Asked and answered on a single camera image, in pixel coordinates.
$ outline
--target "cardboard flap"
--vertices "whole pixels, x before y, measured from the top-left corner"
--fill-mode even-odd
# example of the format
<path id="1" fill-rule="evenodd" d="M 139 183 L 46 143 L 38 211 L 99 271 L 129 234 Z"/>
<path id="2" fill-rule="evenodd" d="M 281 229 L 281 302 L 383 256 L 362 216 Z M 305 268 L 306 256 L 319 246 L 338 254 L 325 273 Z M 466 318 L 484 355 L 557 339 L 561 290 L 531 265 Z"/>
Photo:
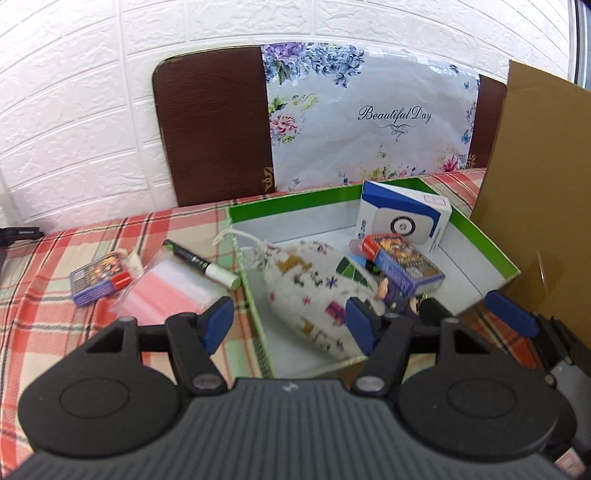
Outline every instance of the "cardboard flap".
<path id="1" fill-rule="evenodd" d="M 512 61 L 472 220 L 524 274 L 523 307 L 591 346 L 591 92 Z"/>

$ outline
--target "table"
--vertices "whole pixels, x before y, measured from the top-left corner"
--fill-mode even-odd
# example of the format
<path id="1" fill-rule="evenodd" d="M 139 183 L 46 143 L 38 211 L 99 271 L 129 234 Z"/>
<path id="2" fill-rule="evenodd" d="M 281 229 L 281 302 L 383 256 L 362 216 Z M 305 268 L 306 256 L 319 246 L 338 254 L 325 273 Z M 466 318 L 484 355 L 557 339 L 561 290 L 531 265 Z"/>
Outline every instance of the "table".
<path id="1" fill-rule="evenodd" d="M 426 177 L 425 181 L 469 215 L 485 169 Z M 237 270 L 229 238 L 211 240 L 229 226 L 228 205 L 260 199 L 233 200 L 175 208 L 54 233 L 42 241 L 19 242 L 8 250 L 0 276 L 0 474 L 6 477 L 31 454 L 17 418 L 22 391 L 37 376 L 116 318 L 115 298 L 102 298 L 77 309 L 70 299 L 69 274 L 116 248 L 136 251 L 147 264 L 166 238 L 194 249 L 220 265 Z M 222 375 L 257 377 L 257 338 L 240 288 L 233 296 L 234 324 L 212 357 Z M 494 316 L 478 311 L 472 327 L 498 347 L 534 367 L 528 344 Z M 171 375 L 166 354 L 144 354 L 145 365 Z"/>

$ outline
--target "blue and white box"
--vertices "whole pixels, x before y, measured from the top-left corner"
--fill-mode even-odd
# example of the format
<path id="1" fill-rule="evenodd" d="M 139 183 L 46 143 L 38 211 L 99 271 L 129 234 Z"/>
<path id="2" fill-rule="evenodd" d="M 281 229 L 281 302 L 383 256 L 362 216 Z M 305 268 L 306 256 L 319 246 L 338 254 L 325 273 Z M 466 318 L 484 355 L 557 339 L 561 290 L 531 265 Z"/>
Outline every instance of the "blue and white box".
<path id="1" fill-rule="evenodd" d="M 433 252 L 452 214 L 449 200 L 440 195 L 365 181 L 357 215 L 357 238 L 398 233 Z"/>

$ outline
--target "floral poster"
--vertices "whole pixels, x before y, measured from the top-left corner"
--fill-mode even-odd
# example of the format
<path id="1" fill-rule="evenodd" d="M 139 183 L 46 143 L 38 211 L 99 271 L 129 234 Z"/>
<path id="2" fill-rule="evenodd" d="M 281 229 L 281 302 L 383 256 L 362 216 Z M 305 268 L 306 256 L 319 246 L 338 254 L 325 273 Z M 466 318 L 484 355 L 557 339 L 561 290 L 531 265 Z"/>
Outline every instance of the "floral poster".
<path id="1" fill-rule="evenodd" d="M 278 191 L 466 168 L 473 70 L 369 46 L 261 50 Z"/>

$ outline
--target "figurine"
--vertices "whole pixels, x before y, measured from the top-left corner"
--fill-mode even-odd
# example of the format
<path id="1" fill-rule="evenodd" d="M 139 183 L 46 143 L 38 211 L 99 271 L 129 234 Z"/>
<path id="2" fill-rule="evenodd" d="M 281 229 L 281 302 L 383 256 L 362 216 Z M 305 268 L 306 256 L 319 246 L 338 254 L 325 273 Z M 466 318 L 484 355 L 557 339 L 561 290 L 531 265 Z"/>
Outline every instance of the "figurine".
<path id="1" fill-rule="evenodd" d="M 396 287 L 394 282 L 390 282 L 388 277 L 385 277 L 378 284 L 377 298 L 383 300 L 388 308 L 394 313 L 404 315 L 410 319 L 419 319 L 418 305 L 419 302 L 416 297 L 405 298 L 402 292 Z"/>

